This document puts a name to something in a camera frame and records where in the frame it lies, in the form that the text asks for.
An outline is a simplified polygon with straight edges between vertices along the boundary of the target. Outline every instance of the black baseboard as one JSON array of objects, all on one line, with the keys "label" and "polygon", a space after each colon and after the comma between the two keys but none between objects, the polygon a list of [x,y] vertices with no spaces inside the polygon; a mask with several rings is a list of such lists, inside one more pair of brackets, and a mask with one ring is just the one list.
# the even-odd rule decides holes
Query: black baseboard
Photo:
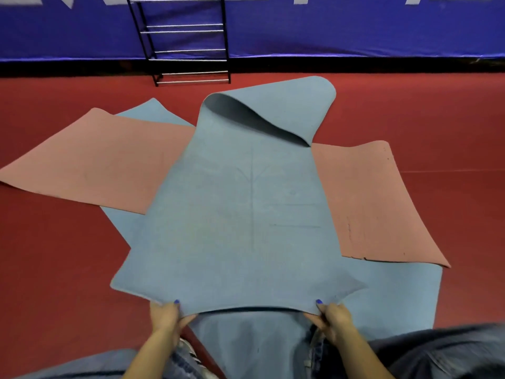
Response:
[{"label": "black baseboard", "polygon": [[[256,57],[231,58],[231,73],[495,73],[505,58]],[[148,75],[222,70],[223,63],[73,60],[0,63],[0,77]]]}]

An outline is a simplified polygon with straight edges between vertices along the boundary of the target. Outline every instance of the hand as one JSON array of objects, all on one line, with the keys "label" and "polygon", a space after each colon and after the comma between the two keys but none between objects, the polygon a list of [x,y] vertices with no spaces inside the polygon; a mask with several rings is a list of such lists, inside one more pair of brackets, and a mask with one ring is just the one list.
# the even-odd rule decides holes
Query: hand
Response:
[{"label": "hand", "polygon": [[151,322],[153,323],[153,333],[166,332],[172,347],[175,348],[179,343],[179,337],[183,328],[185,328],[197,314],[186,316],[180,319],[180,303],[167,303],[162,306],[155,302],[150,303]]},{"label": "hand", "polygon": [[354,329],[352,323],[352,316],[347,308],[340,304],[330,303],[325,305],[323,303],[316,303],[321,316],[304,313],[305,317],[315,324],[320,329],[326,339],[331,344],[337,344],[338,338],[342,336],[347,330]]}]

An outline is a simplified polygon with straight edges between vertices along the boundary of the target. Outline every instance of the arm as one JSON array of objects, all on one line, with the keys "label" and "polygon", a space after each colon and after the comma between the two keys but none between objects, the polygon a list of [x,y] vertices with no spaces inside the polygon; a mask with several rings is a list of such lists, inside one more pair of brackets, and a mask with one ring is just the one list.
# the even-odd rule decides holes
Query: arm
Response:
[{"label": "arm", "polygon": [[319,302],[317,306],[324,319],[312,314],[305,316],[338,348],[349,379],[395,379],[360,335],[349,310],[344,305],[326,306]]},{"label": "arm", "polygon": [[196,315],[179,318],[179,302],[159,306],[151,302],[153,333],[126,370],[123,379],[161,379],[167,359],[177,347],[181,330]]}]

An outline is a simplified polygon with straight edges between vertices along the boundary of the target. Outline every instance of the black metal rack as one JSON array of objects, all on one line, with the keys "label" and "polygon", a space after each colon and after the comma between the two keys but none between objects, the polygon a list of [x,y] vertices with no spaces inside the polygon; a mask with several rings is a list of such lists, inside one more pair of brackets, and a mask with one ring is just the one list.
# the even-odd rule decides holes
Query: black metal rack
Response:
[{"label": "black metal rack", "polygon": [[[154,67],[149,63],[148,69],[151,75],[153,76],[153,81],[156,86],[159,84],[186,84],[186,83],[200,83],[200,82],[228,82],[231,83],[231,75],[228,65],[229,55],[228,55],[228,36],[226,32],[226,10],[224,0],[127,0],[128,7],[130,8],[130,12],[135,23],[135,28],[138,33],[138,37],[140,43],[142,44],[142,50],[144,52],[144,56],[146,61],[148,62],[189,62],[189,63],[223,63],[226,69],[211,71],[199,71],[199,72],[171,72],[171,73],[163,73],[156,72]],[[210,2],[210,1],[219,1],[221,3],[221,16],[222,22],[220,23],[209,23],[209,24],[170,24],[170,25],[149,25],[147,19],[145,17],[144,10],[142,8],[142,4],[145,2],[179,2],[179,1],[201,1],[201,2]],[[140,15],[140,22],[143,26],[141,29],[141,24],[137,20],[134,10],[134,4],[138,7],[138,13]],[[224,36],[224,48],[215,48],[215,49],[172,49],[172,50],[155,50],[155,46],[153,43],[152,35],[153,34],[187,34],[187,33],[219,33],[222,32]],[[144,37],[148,39],[148,47],[144,42]],[[159,58],[158,54],[162,53],[207,53],[207,52],[224,52],[224,58]],[[202,79],[202,80],[184,80],[184,81],[161,81],[164,76],[205,76],[205,75],[225,75],[226,78],[217,78],[217,79]]]}]

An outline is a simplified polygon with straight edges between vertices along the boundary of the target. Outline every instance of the red sports floor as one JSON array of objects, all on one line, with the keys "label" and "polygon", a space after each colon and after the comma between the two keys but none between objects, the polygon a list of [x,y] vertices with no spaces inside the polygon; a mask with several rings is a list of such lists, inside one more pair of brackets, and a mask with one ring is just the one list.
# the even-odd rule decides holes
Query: red sports floor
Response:
[{"label": "red sports floor", "polygon": [[[155,97],[196,124],[211,92],[301,76],[159,88],[144,76],[0,79],[0,167],[93,107],[115,114]],[[435,325],[503,320],[505,74],[322,76],[337,97],[314,141],[387,140],[452,264]],[[109,288],[127,253],[98,207],[0,185],[0,378],[139,346],[150,328],[145,300]]]}]

